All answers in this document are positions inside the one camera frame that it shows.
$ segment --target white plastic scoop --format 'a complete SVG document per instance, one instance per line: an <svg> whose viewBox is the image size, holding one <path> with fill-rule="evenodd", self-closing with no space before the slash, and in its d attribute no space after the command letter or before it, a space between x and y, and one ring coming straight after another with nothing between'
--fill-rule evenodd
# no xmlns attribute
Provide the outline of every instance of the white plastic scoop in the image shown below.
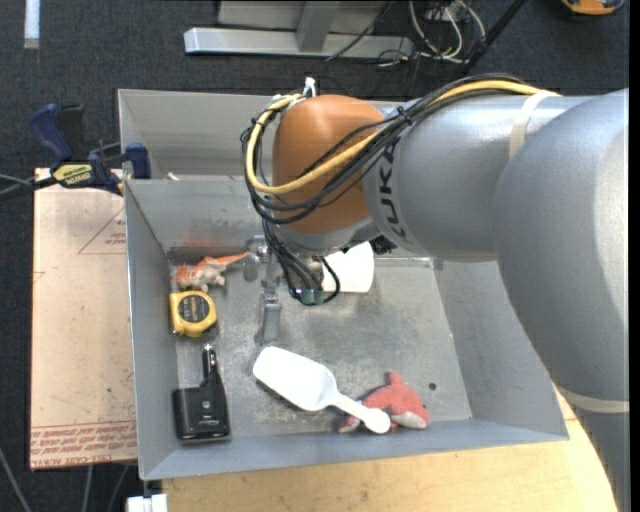
<svg viewBox="0 0 640 512"><path fill-rule="evenodd" d="M333 405L360 419L369 430L384 434L391 427L389 415L370 409L338 391L333 373L326 367L287 350L267 347L253 366L258 380L306 411Z"/></svg>

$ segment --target gray metal base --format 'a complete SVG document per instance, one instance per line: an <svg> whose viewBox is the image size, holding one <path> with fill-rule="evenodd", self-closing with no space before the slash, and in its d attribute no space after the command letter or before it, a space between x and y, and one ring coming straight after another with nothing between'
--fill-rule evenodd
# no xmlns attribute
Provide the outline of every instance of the gray metal base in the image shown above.
<svg viewBox="0 0 640 512"><path fill-rule="evenodd" d="M351 43L355 35L328 34L321 50L300 51L296 32L240 30L229 28L192 28L184 34L188 54L253 54L330 57ZM411 41L396 36L365 36L342 57L377 59L381 53L398 50L411 53Z"/></svg>

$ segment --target pink stuffed toy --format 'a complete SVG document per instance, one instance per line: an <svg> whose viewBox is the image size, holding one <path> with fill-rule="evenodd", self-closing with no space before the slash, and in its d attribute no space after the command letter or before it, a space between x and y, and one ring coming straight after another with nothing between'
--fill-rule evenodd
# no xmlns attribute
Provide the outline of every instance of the pink stuffed toy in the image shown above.
<svg viewBox="0 0 640 512"><path fill-rule="evenodd" d="M410 389L396 372L389 373L389 384L376 389L369 394L362 405L382 409L391 417L391 429L398 425L408 428L427 428L429 425L429 413L422 404L418 394ZM360 425L360 420L353 416L338 427L338 432L353 432Z"/></svg>

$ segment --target wooden table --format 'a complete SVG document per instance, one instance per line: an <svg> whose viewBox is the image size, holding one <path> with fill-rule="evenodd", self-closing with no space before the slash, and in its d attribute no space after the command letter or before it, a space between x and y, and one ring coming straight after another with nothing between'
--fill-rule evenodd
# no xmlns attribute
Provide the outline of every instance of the wooden table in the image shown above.
<svg viewBox="0 0 640 512"><path fill-rule="evenodd" d="M615 511L561 398L570 440L163 481L171 512Z"/></svg>

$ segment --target cable bundle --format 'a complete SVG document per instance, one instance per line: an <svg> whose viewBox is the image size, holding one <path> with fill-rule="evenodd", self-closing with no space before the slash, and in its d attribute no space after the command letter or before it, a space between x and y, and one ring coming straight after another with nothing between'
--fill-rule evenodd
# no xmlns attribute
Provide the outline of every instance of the cable bundle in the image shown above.
<svg viewBox="0 0 640 512"><path fill-rule="evenodd" d="M352 131L308 168L301 169L293 181L278 186L270 185L262 171L262 137L267 126L276 119L277 115L284 112L292 103L300 101L303 98L303 94L298 91L287 96L274 98L258 117L252 120L252 125L242 134L241 141L245 164L245 180L251 201L263 219L265 238L283 268L285 279L290 282L289 277L295 274L308 289L321 290L321 284L318 282L317 277L278 238L273 226L296 222L315 210L338 201L367 175L377 161L378 155L388 146L396 143L407 130L412 129L413 126L424 121L440 109L452 103L480 95L496 93L532 95L537 92L539 92L538 88L529 86L507 75L491 74L463 78L418 99L406 108L399 107L396 109L395 114L380 122L368 124ZM340 152L356 135L371 128L376 128L377 130ZM261 175L262 182L258 180L256 169ZM333 175L326 180L320 191L304 201L287 202L282 197L286 193L298 190L315 180L326 179L332 173ZM334 194L334 196L331 199L327 199L331 194ZM316 300L315 304L331 300L339 293L337 276L327 265L324 258L319 259L319 261L336 280L336 292L324 301ZM291 286L290 293L301 302L306 302L302 300L296 290L291 289Z"/></svg>

